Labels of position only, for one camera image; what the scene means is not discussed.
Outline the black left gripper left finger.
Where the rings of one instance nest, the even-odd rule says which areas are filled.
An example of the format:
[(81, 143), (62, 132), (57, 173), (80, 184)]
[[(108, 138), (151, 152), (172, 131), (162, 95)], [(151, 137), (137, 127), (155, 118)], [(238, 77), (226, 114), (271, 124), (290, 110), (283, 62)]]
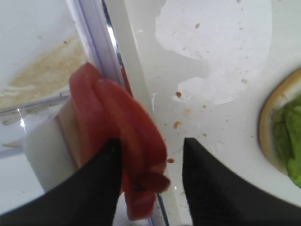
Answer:
[(121, 189), (122, 147), (106, 145), (45, 195), (1, 215), (2, 226), (111, 226)]

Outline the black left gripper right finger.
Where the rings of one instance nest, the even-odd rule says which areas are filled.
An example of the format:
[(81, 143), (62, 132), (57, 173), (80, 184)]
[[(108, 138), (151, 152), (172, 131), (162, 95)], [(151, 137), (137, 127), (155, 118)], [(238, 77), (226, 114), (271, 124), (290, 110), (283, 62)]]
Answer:
[(194, 226), (299, 226), (301, 209), (236, 175), (185, 138), (182, 181)]

